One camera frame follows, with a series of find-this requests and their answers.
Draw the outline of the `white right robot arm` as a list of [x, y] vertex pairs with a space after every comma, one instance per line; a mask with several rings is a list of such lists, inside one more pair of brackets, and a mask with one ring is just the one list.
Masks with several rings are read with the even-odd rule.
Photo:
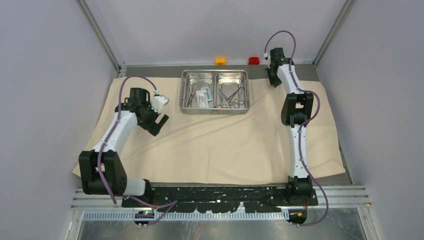
[[291, 205], [299, 205], [313, 192], [311, 174], [307, 170], [306, 132], [312, 116], [314, 96], [303, 88], [292, 59], [285, 56], [283, 48], [271, 49], [266, 59], [270, 85], [275, 88], [283, 85], [286, 93], [280, 114], [289, 136], [290, 149], [290, 169], [284, 199]]

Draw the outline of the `cream cloth wrap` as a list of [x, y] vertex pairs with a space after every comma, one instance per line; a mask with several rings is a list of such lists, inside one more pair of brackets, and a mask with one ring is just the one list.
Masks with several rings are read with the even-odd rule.
[[169, 119], [157, 136], [141, 127], [129, 135], [120, 154], [131, 178], [157, 183], [263, 185], [283, 183], [291, 166], [289, 135], [281, 122], [286, 97], [266, 78], [249, 81], [251, 106], [241, 115], [190, 115], [179, 106], [180, 78], [116, 78], [85, 149], [91, 150], [113, 121], [119, 97], [131, 88], [156, 86], [169, 99]]

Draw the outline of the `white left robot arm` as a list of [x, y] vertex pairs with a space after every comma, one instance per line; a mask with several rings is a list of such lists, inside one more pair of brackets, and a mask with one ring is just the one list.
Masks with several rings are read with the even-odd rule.
[[141, 207], [153, 202], [150, 183], [141, 178], [128, 177], [120, 155], [133, 130], [141, 127], [152, 136], [157, 136], [169, 119], [162, 115], [169, 99], [153, 95], [144, 88], [131, 88], [129, 96], [119, 100], [114, 110], [111, 125], [101, 140], [78, 157], [83, 192], [87, 195], [134, 196]]

